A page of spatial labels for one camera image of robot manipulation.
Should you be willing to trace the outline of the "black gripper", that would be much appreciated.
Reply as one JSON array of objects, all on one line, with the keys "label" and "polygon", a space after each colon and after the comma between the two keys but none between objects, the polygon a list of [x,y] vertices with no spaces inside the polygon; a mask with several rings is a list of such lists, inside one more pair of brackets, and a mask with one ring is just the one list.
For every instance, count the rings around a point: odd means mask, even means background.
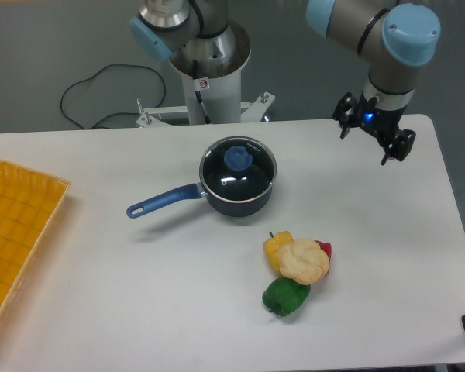
[{"label": "black gripper", "polygon": [[399,127],[404,111],[402,96],[386,95],[380,91],[362,91],[357,104],[354,95],[347,92],[336,104],[332,119],[338,122],[341,140],[352,128],[357,127],[358,121],[360,128],[374,137],[384,150],[381,160],[381,165],[384,166],[388,160],[403,161],[415,142],[414,131]]}]

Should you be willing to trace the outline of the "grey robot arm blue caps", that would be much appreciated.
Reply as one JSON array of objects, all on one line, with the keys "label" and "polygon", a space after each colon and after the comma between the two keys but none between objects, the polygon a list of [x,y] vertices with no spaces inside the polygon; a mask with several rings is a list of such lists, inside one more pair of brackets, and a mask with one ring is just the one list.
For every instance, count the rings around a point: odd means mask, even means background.
[{"label": "grey robot arm blue caps", "polygon": [[[436,14],[410,2],[310,1],[305,18],[370,65],[361,95],[344,95],[334,109],[341,133],[362,129],[377,140],[385,160],[404,160],[415,133],[399,122],[435,53],[441,33]],[[250,38],[230,19],[228,2],[146,1],[130,27],[152,58],[170,61],[181,75],[191,124],[236,123],[253,114],[241,108]]]}]

